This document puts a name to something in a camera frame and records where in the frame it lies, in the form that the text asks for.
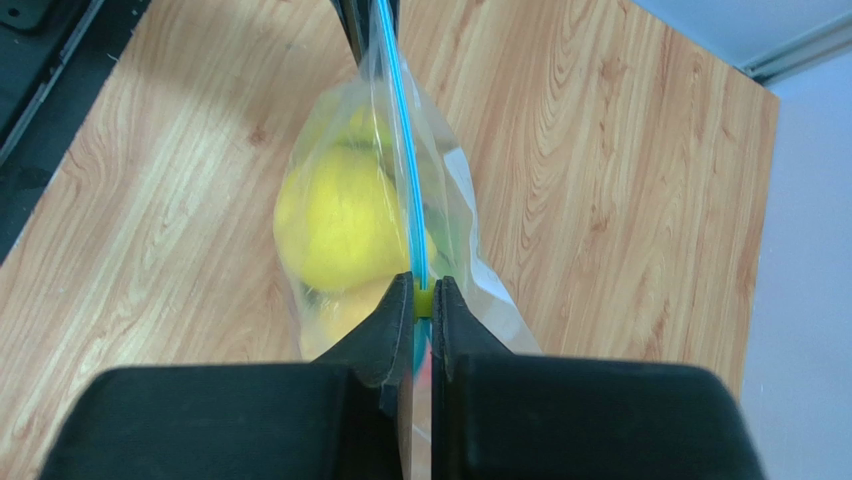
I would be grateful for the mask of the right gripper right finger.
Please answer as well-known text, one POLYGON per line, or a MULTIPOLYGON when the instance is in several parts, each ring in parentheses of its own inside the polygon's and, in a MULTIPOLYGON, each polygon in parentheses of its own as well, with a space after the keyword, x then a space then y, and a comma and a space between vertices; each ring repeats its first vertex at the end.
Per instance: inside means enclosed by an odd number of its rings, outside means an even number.
POLYGON ((736 401, 688 365, 511 352, 452 278, 433 303, 436 479, 761 479, 736 401))

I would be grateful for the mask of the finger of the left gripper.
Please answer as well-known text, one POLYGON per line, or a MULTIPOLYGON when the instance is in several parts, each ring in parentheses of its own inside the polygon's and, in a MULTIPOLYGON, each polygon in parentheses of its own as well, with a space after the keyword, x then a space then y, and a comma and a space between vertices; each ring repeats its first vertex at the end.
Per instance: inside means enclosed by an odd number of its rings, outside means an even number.
POLYGON ((374 1, 332 0, 357 65, 369 46, 369 16, 374 1))

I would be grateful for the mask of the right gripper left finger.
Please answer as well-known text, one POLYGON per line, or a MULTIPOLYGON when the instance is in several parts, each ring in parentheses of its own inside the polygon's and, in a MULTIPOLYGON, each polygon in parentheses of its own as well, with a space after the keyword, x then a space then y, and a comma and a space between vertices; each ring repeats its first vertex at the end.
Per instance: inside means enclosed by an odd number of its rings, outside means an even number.
POLYGON ((308 363, 135 366, 84 390, 44 479, 407 479, 414 282, 308 363))

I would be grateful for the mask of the yellow lemon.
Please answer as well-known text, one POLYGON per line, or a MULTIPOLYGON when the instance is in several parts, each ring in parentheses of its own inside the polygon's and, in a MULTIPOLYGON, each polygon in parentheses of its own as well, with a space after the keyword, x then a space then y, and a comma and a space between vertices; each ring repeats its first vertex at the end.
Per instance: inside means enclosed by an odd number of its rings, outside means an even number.
POLYGON ((292 169, 273 219, 279 258, 308 287, 334 292, 411 269, 397 190, 370 152, 332 147, 292 169))

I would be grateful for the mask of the clear zip top bag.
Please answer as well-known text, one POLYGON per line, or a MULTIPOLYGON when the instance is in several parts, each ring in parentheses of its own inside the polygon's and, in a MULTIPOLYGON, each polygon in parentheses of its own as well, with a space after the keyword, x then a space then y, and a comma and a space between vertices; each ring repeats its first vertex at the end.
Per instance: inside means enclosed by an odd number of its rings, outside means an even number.
POLYGON ((398 3, 338 1, 335 9, 358 73, 316 101, 273 216, 300 356, 329 351, 405 272, 417 302, 437 280, 454 278, 472 314, 504 345, 537 352, 481 253, 467 157, 400 50, 398 3))

